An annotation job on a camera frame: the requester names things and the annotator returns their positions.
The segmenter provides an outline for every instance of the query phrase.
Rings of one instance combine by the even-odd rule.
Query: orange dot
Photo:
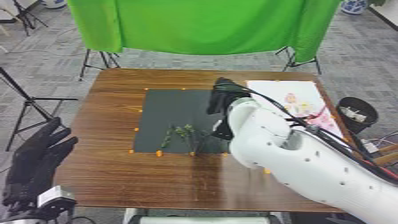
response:
[[[162,150],[156,151],[156,156],[158,156],[158,157],[163,156],[163,151],[162,151]]]

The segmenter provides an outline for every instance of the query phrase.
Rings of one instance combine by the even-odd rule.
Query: tripod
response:
[[[28,96],[27,92],[23,91],[21,89],[21,86],[18,85],[14,79],[11,78],[3,68],[0,67],[0,74],[3,76],[3,79],[0,77],[0,79],[3,80],[5,84],[9,85],[9,87],[14,89],[16,93],[21,95],[21,97],[25,98],[25,102],[23,102],[23,108],[21,108],[21,112],[19,112],[19,116],[18,116],[18,120],[16,120],[16,126],[14,126],[14,130],[12,130],[12,134],[11,134],[11,138],[9,138],[9,144],[7,144],[7,147],[5,147],[5,151],[11,150],[11,146],[12,146],[12,142],[14,142],[14,138],[16,138],[16,135],[27,131],[28,129],[35,128],[37,126],[41,126],[43,124],[46,124],[46,122],[53,119],[53,115],[57,113],[57,110],[59,110],[59,107],[60,107],[60,104],[66,100],[78,100],[75,98],[48,98],[48,97],[32,97]],[[44,108],[41,107],[41,105],[37,104],[35,101],[59,101],[57,103],[57,106],[55,106],[55,109],[53,109],[53,112],[50,113]],[[19,128],[21,127],[21,121],[23,121],[23,117],[27,115],[27,109],[28,108],[34,108],[35,111],[39,112],[43,118],[44,118],[44,121],[35,123],[34,125],[27,126],[25,128]]]
[[[18,9],[18,14],[19,14],[19,19],[21,19],[21,24],[23,24],[23,29],[25,29],[25,33],[27,33],[27,36],[30,36],[28,34],[28,29],[35,29],[35,21],[44,25],[44,27],[48,27],[46,23],[39,20],[39,18],[34,16],[34,14],[28,12],[27,8],[23,8],[18,0],[12,0],[14,2],[14,6],[16,6],[16,9]]]
[[[293,55],[290,55],[290,49],[288,49],[288,47],[284,47],[284,48],[277,51],[275,55],[279,55],[282,51],[286,51],[288,58],[290,58],[290,61],[288,61],[288,63],[286,63],[284,69],[282,69],[282,72],[286,72],[288,68],[295,68],[295,67],[298,67],[298,66],[302,66],[302,65],[305,65],[305,64],[309,64],[309,63],[314,63],[314,65],[316,65],[316,70],[318,70],[318,74],[321,75],[320,61],[318,61],[316,56],[314,56],[314,58],[313,58],[311,61],[307,61],[307,62],[304,62],[304,63],[295,63],[295,53],[293,53]]]
[[[115,68],[121,68],[119,63],[117,63],[115,58],[114,58],[114,56],[119,58],[119,55],[115,53],[108,53],[108,52],[103,52],[103,51],[99,51],[99,55],[101,55],[103,64],[105,64],[105,67],[106,67],[105,69],[110,68],[112,63],[115,64]],[[87,51],[85,51],[83,66],[82,66],[78,81],[83,80],[83,73],[85,73],[87,68],[96,68],[99,70],[105,70],[103,68],[87,64],[89,63],[89,57],[91,57],[91,49],[87,49]]]

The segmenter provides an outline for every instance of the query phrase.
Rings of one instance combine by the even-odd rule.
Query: table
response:
[[[55,178],[57,184],[71,187],[80,206],[341,212],[307,200],[261,170],[249,170],[231,155],[130,154],[144,88],[210,89],[220,76],[240,84],[245,80],[314,81],[337,117],[311,74],[108,69],[98,76],[75,118],[71,127],[80,143]],[[339,117],[337,124],[348,137]]]

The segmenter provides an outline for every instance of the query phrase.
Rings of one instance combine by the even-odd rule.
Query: paper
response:
[[[247,81],[247,87],[279,102],[295,117],[307,117],[313,115],[316,118],[309,119],[307,123],[316,124],[343,137],[314,82],[252,80]],[[252,98],[261,105],[288,118],[288,115],[265,98],[256,94],[252,94]]]

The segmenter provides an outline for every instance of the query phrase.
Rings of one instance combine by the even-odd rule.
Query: wall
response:
[[[21,6],[27,8],[37,0],[18,0]],[[0,7],[7,8],[9,11],[12,12],[14,15],[18,15],[18,10],[14,7],[14,2],[12,0],[0,0]],[[11,20],[12,17],[9,16],[9,14],[0,10],[0,20]]]
[[[387,0],[384,6],[373,9],[398,26],[398,0]]]

